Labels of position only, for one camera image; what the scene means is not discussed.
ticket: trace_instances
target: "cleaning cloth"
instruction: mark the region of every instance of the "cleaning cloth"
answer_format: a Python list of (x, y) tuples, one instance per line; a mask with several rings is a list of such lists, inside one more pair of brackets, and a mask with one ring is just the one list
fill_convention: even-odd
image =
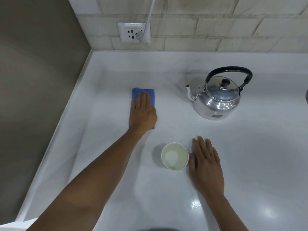
[(154, 89), (140, 89), (140, 88), (134, 87), (133, 90), (132, 90), (132, 99), (136, 101), (137, 94), (140, 93), (140, 95), (142, 96), (143, 91), (145, 91), (147, 94), (150, 94), (151, 104), (152, 104), (152, 106), (155, 106), (155, 93), (154, 93)]

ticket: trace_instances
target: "white paper cup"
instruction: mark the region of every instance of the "white paper cup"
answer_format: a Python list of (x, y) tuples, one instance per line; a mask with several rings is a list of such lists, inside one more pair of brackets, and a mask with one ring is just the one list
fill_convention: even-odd
[(169, 143), (161, 151), (161, 160), (170, 170), (180, 171), (188, 163), (188, 151), (180, 143)]

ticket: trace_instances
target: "cup rim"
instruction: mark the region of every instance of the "cup rim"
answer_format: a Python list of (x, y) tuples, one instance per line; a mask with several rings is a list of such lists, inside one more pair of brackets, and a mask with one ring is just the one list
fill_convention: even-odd
[[(164, 161), (163, 161), (163, 151), (164, 151), (164, 149), (165, 149), (168, 145), (171, 145), (171, 144), (174, 144), (174, 143), (181, 145), (181, 146), (186, 150), (187, 156), (188, 156), (188, 159), (187, 159), (187, 162), (186, 162), (185, 166), (184, 166), (183, 168), (179, 169), (179, 170), (170, 169), (169, 167), (167, 167), (167, 166), (165, 165), (165, 163), (164, 163)], [(189, 152), (187, 151), (186, 147), (184, 147), (182, 144), (177, 143), (177, 142), (172, 142), (172, 143), (168, 143), (166, 146), (164, 146), (163, 150), (161, 150), (160, 158), (161, 158), (161, 161), (163, 162), (164, 166), (165, 166), (167, 169), (172, 170), (172, 171), (181, 171), (181, 170), (183, 170), (183, 169), (187, 166), (187, 164), (188, 164), (188, 161), (189, 161)]]

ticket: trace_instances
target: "white outlet plate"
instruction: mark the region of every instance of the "white outlet plate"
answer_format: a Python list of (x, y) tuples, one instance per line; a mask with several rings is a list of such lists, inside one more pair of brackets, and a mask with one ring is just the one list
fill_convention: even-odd
[[(145, 23), (117, 23), (118, 31), (120, 34), (121, 42), (123, 43), (138, 43), (137, 33), (144, 31)], [(151, 24), (147, 30), (147, 34), (144, 36), (143, 43), (151, 43)]]

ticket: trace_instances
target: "person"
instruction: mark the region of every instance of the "person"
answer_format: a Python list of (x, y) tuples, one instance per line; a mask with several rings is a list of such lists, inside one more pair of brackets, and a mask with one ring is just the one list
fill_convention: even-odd
[[(55, 198), (28, 231), (91, 231), (117, 187), (132, 151), (157, 120), (150, 95), (132, 100), (129, 129), (103, 154), (81, 171)], [(218, 153), (211, 141), (193, 140), (189, 175), (202, 194), (221, 231), (248, 231), (224, 196), (224, 178)]]

